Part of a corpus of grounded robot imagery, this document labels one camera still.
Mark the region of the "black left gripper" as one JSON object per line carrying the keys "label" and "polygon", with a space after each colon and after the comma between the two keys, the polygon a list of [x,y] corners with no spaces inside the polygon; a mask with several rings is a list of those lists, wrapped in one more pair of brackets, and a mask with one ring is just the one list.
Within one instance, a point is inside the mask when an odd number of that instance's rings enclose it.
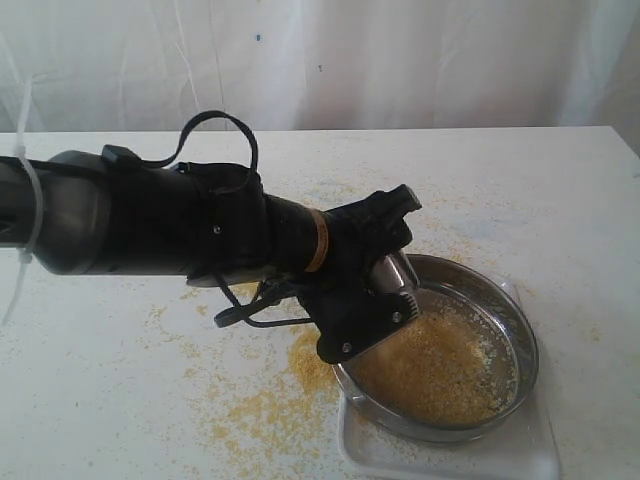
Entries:
{"label": "black left gripper", "polygon": [[304,207],[301,300],[373,300],[406,286],[385,265],[412,241],[405,216],[419,200],[405,184],[321,211]]}

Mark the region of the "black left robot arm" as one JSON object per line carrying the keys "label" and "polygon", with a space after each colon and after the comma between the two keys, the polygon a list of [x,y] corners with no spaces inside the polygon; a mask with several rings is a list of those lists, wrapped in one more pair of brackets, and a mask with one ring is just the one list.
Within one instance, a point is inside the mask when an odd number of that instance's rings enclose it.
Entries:
{"label": "black left robot arm", "polygon": [[132,152],[1,161],[1,244],[58,275],[181,276],[195,287],[365,281],[412,238],[407,186],[318,211],[267,194],[234,163],[150,166]]}

